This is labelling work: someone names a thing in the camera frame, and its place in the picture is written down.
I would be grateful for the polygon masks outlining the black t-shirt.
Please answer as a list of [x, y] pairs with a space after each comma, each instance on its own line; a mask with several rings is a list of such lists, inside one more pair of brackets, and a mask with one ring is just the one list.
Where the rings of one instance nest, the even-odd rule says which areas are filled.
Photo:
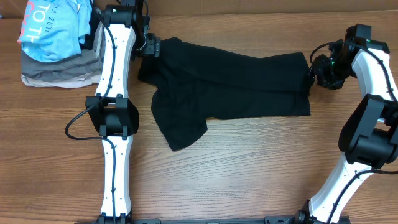
[[179, 151], [206, 133], [208, 118], [308, 116], [308, 72], [301, 52], [256, 58], [172, 37], [142, 61], [138, 78], [156, 87], [152, 114]]

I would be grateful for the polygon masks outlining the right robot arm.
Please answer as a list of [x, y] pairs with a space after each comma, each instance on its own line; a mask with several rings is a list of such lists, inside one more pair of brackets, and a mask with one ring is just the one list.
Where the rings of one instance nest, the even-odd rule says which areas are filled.
[[338, 162], [321, 189], [287, 223], [349, 223], [342, 211], [364, 181], [384, 174], [397, 159], [397, 86], [385, 42], [371, 38], [371, 26], [347, 28], [344, 39], [326, 44], [330, 55], [310, 56], [317, 85], [340, 89], [358, 80], [362, 100], [340, 132]]

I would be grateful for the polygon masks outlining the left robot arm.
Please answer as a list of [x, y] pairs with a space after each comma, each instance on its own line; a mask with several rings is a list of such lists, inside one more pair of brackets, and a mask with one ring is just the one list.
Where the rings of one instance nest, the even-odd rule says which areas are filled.
[[129, 156], [139, 113], [129, 99], [130, 62], [160, 54], [160, 39], [149, 32], [150, 15], [144, 0], [108, 5], [100, 18], [104, 27], [101, 79], [86, 108], [104, 150], [104, 196], [97, 223], [132, 223]]

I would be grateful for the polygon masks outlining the dark grey folded shirt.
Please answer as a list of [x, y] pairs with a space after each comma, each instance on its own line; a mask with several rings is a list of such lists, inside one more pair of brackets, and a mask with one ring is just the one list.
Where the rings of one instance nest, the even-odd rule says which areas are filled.
[[86, 73], [102, 71], [104, 59], [104, 27], [101, 22], [95, 33], [93, 48], [58, 62], [43, 63], [21, 53], [21, 75], [42, 81], [66, 80]]

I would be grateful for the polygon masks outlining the black folded garment in stack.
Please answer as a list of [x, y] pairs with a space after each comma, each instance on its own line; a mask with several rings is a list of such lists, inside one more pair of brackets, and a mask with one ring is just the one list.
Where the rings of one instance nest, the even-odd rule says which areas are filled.
[[91, 50], [93, 48], [93, 43], [95, 39], [95, 33], [99, 26], [100, 20], [98, 19], [98, 14], [101, 14], [101, 10], [98, 7], [94, 7], [89, 20], [90, 33], [85, 35], [85, 40], [80, 44], [81, 49]]

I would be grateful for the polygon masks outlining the beige folded shirt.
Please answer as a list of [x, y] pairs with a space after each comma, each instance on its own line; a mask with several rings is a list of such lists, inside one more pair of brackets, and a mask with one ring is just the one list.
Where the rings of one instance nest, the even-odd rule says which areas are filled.
[[21, 80], [24, 85], [37, 87], [37, 88], [82, 88], [90, 86], [92, 84], [99, 83], [101, 80], [102, 71], [86, 73], [78, 77], [73, 77], [66, 80], [53, 80], [53, 81], [42, 81], [28, 78], [25, 75], [21, 75]]

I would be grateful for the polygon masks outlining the light blue printed t-shirt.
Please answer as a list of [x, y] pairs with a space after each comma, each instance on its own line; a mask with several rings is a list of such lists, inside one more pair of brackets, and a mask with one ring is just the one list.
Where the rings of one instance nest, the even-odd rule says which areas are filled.
[[58, 62], [81, 53], [91, 32], [89, 0], [29, 0], [17, 40], [30, 58]]

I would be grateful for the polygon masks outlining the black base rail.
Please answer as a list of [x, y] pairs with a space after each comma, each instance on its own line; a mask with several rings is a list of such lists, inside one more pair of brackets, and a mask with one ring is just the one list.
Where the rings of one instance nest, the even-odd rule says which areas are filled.
[[268, 216], [254, 219], [220, 219], [220, 220], [159, 220], [140, 219], [132, 220], [131, 217], [122, 217], [116, 223], [131, 224], [291, 224], [294, 223], [293, 216]]

